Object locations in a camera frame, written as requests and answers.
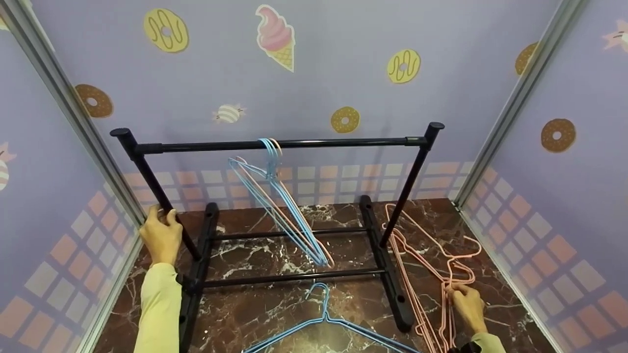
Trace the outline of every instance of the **brown marble surface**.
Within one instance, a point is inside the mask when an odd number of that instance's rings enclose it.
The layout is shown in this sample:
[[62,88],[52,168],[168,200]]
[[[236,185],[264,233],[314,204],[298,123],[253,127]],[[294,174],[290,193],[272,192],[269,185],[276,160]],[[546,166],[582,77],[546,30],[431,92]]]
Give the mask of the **brown marble surface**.
[[[384,204],[375,204],[378,219],[384,222]],[[314,229],[355,227],[361,225],[357,205],[318,205],[303,208]],[[463,239],[472,237],[468,227],[450,202],[419,200],[408,202],[405,211],[431,232],[452,254],[472,253],[475,244]],[[181,215],[181,221],[191,236],[200,231],[201,212]],[[409,243],[441,271],[446,271],[445,259],[437,256],[435,245],[421,236],[409,223],[399,223]],[[273,230],[273,222],[262,209],[221,211],[219,230],[236,232],[265,232]],[[322,236],[336,261],[335,269],[373,267],[371,250],[365,236],[344,234]],[[531,320],[506,281],[486,253],[463,261],[472,268],[477,281],[473,285],[482,298],[490,303],[486,309],[489,331],[501,338],[508,353],[553,352],[549,342]],[[139,321],[139,291],[150,264],[145,251],[140,254],[125,288],[114,307],[99,339],[96,353],[132,352]],[[190,258],[181,252],[178,269],[187,272]],[[409,256],[404,264],[420,300],[435,327],[440,325],[440,282]],[[209,279],[238,278],[272,274],[302,273],[315,270],[287,238],[221,242],[215,246]],[[421,337],[401,334],[392,318],[388,301],[379,278],[366,276],[325,281],[331,287],[330,314],[394,338],[419,351],[427,352]],[[240,353],[252,344],[278,334],[295,324],[320,316],[322,291],[315,290],[305,300],[311,281],[276,283],[272,285],[233,286],[205,290],[190,352]],[[469,337],[462,326],[457,342]],[[389,352],[377,343],[342,327],[321,323],[307,327],[263,352]]]

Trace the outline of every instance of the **right hand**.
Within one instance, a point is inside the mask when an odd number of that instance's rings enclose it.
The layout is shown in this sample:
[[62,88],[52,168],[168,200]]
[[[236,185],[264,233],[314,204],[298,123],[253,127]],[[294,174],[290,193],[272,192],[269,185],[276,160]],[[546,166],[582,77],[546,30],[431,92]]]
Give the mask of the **right hand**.
[[488,332],[484,322],[485,304],[480,298],[480,292],[460,283],[452,283],[445,288],[445,291],[453,306],[474,334]]
[[159,211],[159,205],[152,205],[148,209],[148,217],[139,229],[139,235],[148,248],[152,265],[168,263],[174,266],[181,246],[183,226],[176,221],[175,209],[166,215],[166,224],[159,220]]

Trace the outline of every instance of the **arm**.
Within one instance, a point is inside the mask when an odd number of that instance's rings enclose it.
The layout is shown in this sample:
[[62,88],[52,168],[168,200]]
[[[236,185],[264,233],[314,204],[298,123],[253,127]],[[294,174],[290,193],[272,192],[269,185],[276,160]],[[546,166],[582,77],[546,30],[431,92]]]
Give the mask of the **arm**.
[[465,321],[474,335],[471,342],[475,342],[482,348],[482,353],[506,353],[498,336],[491,335],[484,322],[484,301],[480,293],[460,283],[452,283],[445,288],[447,297],[453,302],[453,306]]
[[179,311],[181,286],[176,282],[175,261],[181,245],[183,226],[176,221],[176,211],[158,218],[158,206],[152,206],[139,235],[153,261],[142,284],[142,315],[134,353],[177,353],[179,351]]

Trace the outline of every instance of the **ice cream cone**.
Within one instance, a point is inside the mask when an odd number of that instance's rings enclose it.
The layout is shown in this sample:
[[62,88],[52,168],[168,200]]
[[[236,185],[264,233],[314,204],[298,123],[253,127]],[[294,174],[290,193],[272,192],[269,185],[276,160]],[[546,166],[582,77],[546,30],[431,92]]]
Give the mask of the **ice cream cone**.
[[267,50],[266,53],[269,57],[273,58],[281,66],[287,68],[291,72],[295,71],[295,41],[291,40],[286,46],[271,52]]

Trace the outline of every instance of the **yellow sleeve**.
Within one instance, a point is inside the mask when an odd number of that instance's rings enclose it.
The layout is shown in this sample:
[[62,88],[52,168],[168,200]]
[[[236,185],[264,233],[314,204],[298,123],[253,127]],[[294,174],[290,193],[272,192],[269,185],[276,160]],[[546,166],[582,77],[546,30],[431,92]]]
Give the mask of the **yellow sleeve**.
[[482,353],[506,353],[499,337],[491,335],[487,332],[481,332],[473,335],[473,337],[471,337],[471,341],[475,342],[482,348]]
[[170,264],[153,265],[142,284],[142,315],[134,353],[177,353],[181,285]]

